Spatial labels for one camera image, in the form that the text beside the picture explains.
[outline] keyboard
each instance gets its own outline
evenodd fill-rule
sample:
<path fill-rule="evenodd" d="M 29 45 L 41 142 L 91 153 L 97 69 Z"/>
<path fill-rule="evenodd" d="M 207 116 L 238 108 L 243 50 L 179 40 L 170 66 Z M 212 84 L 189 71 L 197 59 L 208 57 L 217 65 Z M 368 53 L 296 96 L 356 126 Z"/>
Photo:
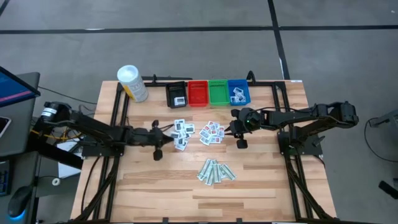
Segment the keyboard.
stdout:
<path fill-rule="evenodd" d="M 0 197 L 9 195 L 11 191 L 10 161 L 0 161 Z"/>

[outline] computer monitor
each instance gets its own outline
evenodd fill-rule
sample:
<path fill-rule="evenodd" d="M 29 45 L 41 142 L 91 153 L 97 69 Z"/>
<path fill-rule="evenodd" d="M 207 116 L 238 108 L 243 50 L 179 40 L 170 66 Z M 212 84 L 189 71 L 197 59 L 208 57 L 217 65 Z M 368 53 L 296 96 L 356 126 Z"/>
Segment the computer monitor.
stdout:
<path fill-rule="evenodd" d="M 29 84 L 0 67 L 0 108 L 40 96 Z"/>

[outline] black bin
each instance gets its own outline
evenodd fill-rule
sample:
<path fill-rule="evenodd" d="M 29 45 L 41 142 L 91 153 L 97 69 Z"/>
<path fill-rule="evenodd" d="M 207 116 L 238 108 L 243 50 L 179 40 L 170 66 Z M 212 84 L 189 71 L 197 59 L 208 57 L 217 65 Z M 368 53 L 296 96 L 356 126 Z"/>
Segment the black bin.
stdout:
<path fill-rule="evenodd" d="M 187 91 L 185 82 L 175 82 L 166 85 L 167 106 L 179 108 L 187 105 Z"/>

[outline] green bin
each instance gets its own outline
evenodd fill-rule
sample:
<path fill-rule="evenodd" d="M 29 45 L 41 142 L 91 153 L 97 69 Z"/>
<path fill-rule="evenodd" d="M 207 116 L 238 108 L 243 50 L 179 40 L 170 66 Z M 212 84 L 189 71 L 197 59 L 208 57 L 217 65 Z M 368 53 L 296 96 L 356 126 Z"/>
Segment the green bin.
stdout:
<path fill-rule="evenodd" d="M 224 106 L 229 104 L 229 90 L 227 80 L 209 80 L 210 104 Z"/>

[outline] bundle of cards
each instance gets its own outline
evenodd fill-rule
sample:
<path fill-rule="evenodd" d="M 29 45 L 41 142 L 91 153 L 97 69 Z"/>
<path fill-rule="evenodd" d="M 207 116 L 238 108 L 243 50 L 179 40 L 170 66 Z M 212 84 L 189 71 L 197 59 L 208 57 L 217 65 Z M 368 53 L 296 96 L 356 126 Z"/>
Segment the bundle of cards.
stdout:
<path fill-rule="evenodd" d="M 186 124 L 184 119 L 174 120 L 175 131 L 170 133 L 174 138 L 174 147 L 178 150 L 184 151 L 188 144 L 188 139 L 195 133 L 194 124 Z"/>
<path fill-rule="evenodd" d="M 240 103 L 246 102 L 246 97 L 244 96 L 244 92 L 242 89 L 235 87 L 234 91 L 235 96 L 231 96 L 231 102 Z"/>
<path fill-rule="evenodd" d="M 209 121 L 207 125 L 200 131 L 200 141 L 209 146 L 211 143 L 219 144 L 224 138 L 224 126 L 220 124 Z"/>
<path fill-rule="evenodd" d="M 214 183 L 221 183 L 224 178 L 234 180 L 236 175 L 226 164 L 219 164 L 215 159 L 207 159 L 197 177 L 200 181 L 206 180 L 205 184 L 211 186 Z"/>

